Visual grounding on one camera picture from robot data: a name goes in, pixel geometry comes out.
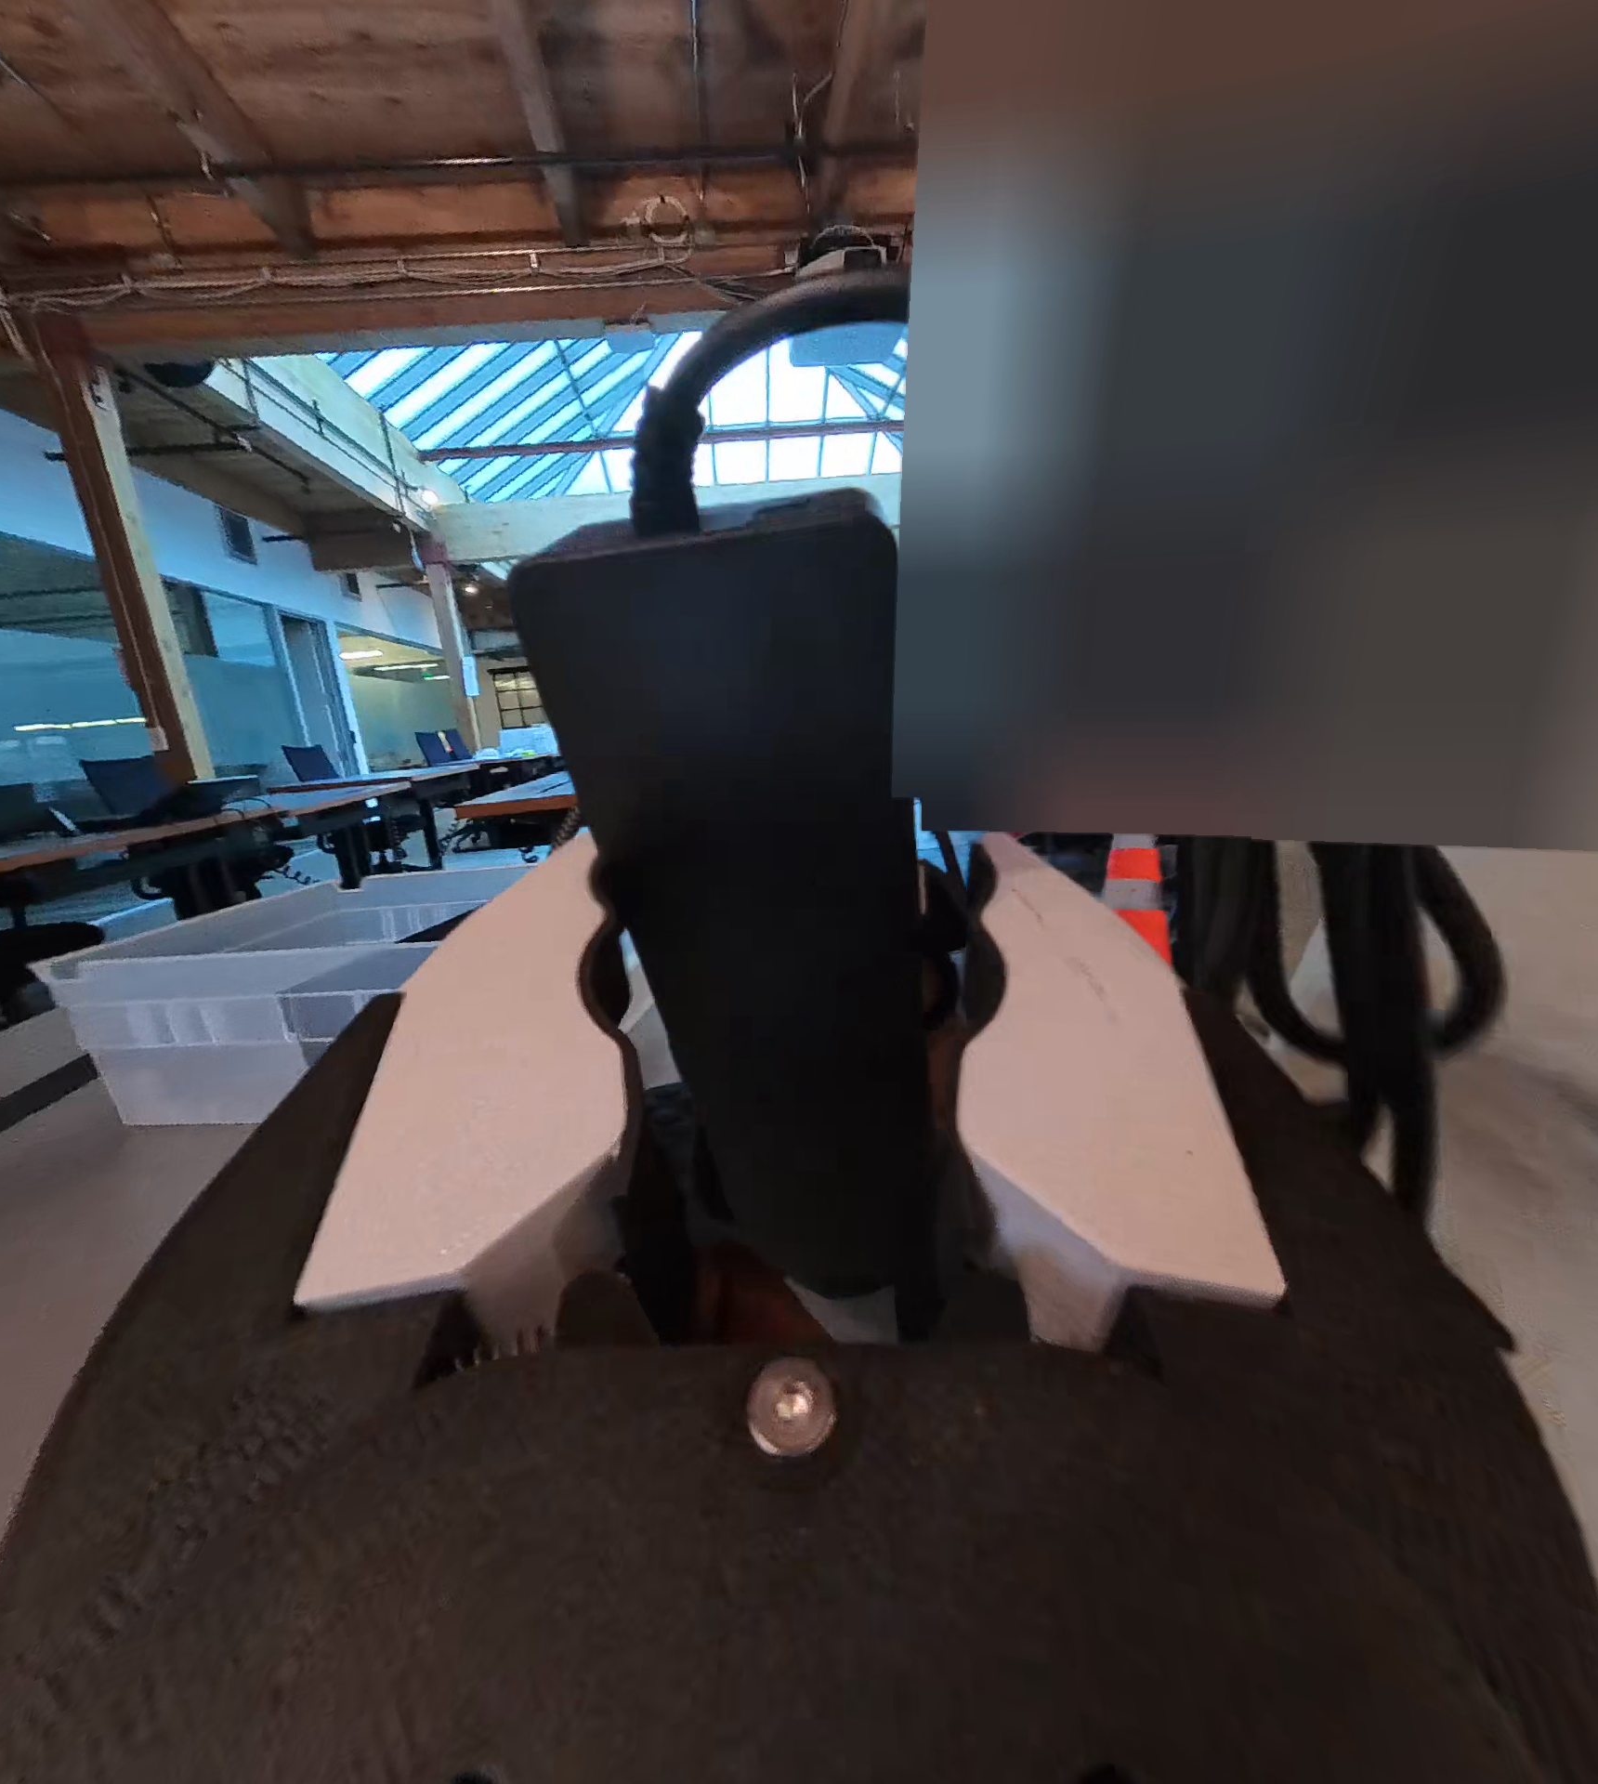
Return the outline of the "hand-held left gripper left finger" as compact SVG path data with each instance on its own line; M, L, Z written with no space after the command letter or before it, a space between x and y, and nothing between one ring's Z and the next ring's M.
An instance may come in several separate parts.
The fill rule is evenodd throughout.
M453 1288L478 1320L554 1320L618 1255L640 1068L596 861L592 835L562 844L407 977L298 1308Z

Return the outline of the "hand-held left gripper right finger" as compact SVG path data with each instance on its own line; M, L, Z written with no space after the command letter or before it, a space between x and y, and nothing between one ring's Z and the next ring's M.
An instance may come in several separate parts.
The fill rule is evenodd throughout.
M1269 1313L1285 1273L1167 960L1012 835L982 835L955 1121L1031 1336L1100 1351L1130 1288Z

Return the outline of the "clear plastic bin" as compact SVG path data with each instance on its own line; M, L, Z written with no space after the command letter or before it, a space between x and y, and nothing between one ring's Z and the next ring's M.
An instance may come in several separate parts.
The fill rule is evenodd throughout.
M34 963L126 1124L257 1124L521 863L317 882Z

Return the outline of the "person's left hand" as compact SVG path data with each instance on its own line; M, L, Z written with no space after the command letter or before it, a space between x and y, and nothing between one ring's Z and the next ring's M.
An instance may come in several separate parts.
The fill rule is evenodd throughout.
M687 1340L816 1351L835 1338L772 1266L737 1241L709 1241L694 1263Z

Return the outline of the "orange traffic cone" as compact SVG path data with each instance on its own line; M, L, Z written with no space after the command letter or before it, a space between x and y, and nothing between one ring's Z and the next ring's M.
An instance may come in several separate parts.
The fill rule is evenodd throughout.
M1174 895L1167 851L1152 835L1111 835L1100 903L1165 963L1174 965Z

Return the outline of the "row of wooden office desks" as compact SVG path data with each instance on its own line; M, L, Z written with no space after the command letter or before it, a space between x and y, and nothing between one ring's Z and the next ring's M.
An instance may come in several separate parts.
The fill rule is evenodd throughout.
M385 832L404 815L421 819L429 850L429 870L445 867L445 847L435 832L435 810L459 819L539 819L574 810L577 796L568 774L532 769L530 762L461 762L404 774L400 778L358 778L322 787L262 794L185 816L154 822L121 822L77 835L28 835L0 840L0 905L9 910L11 933L50 939L50 926L28 926L28 905L50 895L69 895L90 883L141 883L160 875L188 882L188 892L201 910L207 903L210 867L232 882L232 867L242 854L292 847L317 838L337 861L343 891L361 891L378 875L378 850L366 829L380 822Z

